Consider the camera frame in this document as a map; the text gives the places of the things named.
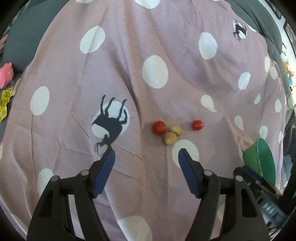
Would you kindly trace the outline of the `green plastic bowl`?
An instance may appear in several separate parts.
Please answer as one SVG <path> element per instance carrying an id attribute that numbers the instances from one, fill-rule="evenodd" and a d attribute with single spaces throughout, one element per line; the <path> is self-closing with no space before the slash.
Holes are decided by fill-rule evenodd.
<path id="1" fill-rule="evenodd" d="M 259 137 L 255 143 L 243 151 L 244 164 L 262 176 L 272 185 L 276 183 L 276 171 L 273 154 L 264 138 Z"/>

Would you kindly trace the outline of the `lone cherry tomato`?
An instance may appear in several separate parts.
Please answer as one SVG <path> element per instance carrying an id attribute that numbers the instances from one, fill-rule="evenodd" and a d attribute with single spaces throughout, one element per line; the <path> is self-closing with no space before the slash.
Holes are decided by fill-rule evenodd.
<path id="1" fill-rule="evenodd" d="M 204 123 L 201 120 L 195 120 L 192 122 L 191 127 L 195 131 L 200 131 L 204 127 Z"/>

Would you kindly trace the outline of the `near tan longan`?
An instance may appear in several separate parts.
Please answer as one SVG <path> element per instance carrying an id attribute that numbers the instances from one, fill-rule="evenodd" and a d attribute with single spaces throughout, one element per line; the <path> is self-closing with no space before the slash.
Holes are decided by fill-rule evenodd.
<path id="1" fill-rule="evenodd" d="M 167 132 L 164 137 L 164 142 L 167 146 L 174 145 L 177 142 L 177 135 L 174 132 Z"/>

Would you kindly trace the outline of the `tan longan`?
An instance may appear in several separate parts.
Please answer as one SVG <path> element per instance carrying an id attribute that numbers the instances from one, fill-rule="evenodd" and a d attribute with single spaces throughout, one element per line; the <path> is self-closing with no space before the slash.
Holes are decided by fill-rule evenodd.
<path id="1" fill-rule="evenodd" d="M 179 125 L 172 125 L 170 131 L 179 137 L 183 133 L 183 129 Z"/>
<path id="2" fill-rule="evenodd" d="M 167 132 L 164 137 L 164 142 L 167 146 L 174 145 L 177 142 L 177 135 L 174 132 Z"/>

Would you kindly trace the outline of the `far tan longan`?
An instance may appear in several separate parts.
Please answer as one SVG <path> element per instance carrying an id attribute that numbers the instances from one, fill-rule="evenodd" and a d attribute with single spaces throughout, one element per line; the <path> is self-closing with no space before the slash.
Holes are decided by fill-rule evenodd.
<path id="1" fill-rule="evenodd" d="M 172 125 L 170 131 L 179 137 L 183 133 L 183 129 L 179 125 Z"/>

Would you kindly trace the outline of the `cherry tomato by longans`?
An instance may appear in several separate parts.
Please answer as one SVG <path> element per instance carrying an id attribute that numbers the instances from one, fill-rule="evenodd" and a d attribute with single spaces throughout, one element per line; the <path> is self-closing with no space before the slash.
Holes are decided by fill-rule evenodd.
<path id="1" fill-rule="evenodd" d="M 165 134 L 166 131 L 167 131 L 167 125 L 163 121 L 158 120 L 153 123 L 152 132 L 155 135 L 161 136 L 161 135 Z"/>

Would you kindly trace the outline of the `yellow snack packet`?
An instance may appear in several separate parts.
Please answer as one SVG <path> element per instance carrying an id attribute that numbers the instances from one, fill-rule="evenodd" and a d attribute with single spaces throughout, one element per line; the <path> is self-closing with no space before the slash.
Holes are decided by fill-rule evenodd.
<path id="1" fill-rule="evenodd" d="M 7 116 L 7 105 L 10 102 L 12 96 L 14 96 L 14 87 L 10 87 L 2 91 L 0 102 L 0 122 L 2 122 Z"/>

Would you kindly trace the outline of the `pink plush toy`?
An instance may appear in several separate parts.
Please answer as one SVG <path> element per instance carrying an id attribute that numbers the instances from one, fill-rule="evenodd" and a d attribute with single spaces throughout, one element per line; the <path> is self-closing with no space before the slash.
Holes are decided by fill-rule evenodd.
<path id="1" fill-rule="evenodd" d="M 14 70 L 12 62 L 5 63 L 0 69 L 0 89 L 7 87 L 14 78 Z"/>

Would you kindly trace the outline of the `pink polka dot blanket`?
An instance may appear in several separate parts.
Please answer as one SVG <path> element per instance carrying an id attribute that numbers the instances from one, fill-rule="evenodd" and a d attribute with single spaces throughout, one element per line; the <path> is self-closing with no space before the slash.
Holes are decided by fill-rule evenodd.
<path id="1" fill-rule="evenodd" d="M 186 148 L 231 177 L 259 137 L 281 185 L 287 100 L 265 37 L 226 1 L 69 1 L 25 69 L 1 144 L 1 207 L 26 237 L 49 179 L 72 177 L 111 142 L 95 207 L 111 240 L 184 240 L 199 206 Z M 191 124 L 201 120 L 200 131 Z M 183 133 L 167 146 L 156 121 Z"/>

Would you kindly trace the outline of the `grey sofa cushion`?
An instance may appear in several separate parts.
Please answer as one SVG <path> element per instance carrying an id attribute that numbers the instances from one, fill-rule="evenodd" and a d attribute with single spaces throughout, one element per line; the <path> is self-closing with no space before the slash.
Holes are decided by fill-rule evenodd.
<path id="1" fill-rule="evenodd" d="M 67 1 L 63 0 L 30 1 L 9 31 L 1 65 L 11 62 L 16 72 L 24 71 L 50 23 L 65 4 Z"/>

